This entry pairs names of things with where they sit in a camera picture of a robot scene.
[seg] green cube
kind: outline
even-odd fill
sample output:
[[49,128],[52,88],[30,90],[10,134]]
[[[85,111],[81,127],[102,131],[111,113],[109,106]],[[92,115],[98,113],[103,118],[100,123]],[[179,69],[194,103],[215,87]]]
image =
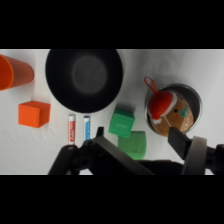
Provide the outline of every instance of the green cube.
[[109,133],[129,138],[135,123],[133,113],[116,109],[110,124]]

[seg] black frying pan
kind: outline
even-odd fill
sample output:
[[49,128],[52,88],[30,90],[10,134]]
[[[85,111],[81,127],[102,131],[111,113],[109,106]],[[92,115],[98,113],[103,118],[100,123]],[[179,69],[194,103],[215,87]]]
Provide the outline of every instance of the black frying pan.
[[116,98],[123,81],[115,49],[53,49],[46,78],[55,98],[70,110],[93,113]]

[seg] metal pot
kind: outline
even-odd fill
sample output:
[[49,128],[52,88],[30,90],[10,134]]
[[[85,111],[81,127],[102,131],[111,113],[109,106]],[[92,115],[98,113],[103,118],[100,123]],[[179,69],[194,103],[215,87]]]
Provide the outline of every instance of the metal pot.
[[[194,115],[195,122],[194,122],[194,125],[190,129],[188,129],[188,131],[185,132],[185,133],[188,133],[197,125],[197,123],[199,122],[201,118],[202,109],[203,109],[201,97],[194,89],[184,84],[171,84],[160,89],[160,91],[166,91],[166,90],[171,90],[182,95],[184,99],[188,102],[189,106],[191,107],[191,111]],[[148,104],[152,95],[153,93],[149,90],[145,100],[145,118],[150,129],[154,131],[156,134],[158,134],[154,130],[153,126],[151,125],[150,117],[148,115]]]

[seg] white surface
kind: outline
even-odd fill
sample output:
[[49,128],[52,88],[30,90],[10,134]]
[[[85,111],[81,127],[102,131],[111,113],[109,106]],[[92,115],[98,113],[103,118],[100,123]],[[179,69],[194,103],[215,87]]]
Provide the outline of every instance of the white surface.
[[[157,85],[184,83],[200,94],[203,116],[188,136],[208,139],[215,147],[224,142],[224,50],[149,50],[119,49],[125,74],[117,99],[105,110],[91,114],[91,137],[97,127],[105,127],[105,137],[117,144],[109,134],[110,120],[117,103],[136,107],[133,130],[146,131],[146,159],[170,159],[181,162],[167,139],[153,133],[145,122],[145,76]],[[0,49],[0,54],[29,63],[35,71],[31,84],[0,92],[0,174],[47,174],[59,150],[68,143],[68,115],[51,94],[45,79],[45,62],[49,49]],[[18,105],[36,100],[51,104],[50,123],[40,129],[18,125]],[[76,143],[83,143],[83,114],[76,114]]]

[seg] cup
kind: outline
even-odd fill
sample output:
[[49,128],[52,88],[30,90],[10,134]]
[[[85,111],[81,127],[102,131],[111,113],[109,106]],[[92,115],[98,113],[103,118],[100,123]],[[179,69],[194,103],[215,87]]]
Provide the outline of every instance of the cup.
[[0,91],[32,82],[34,71],[30,65],[0,55]]

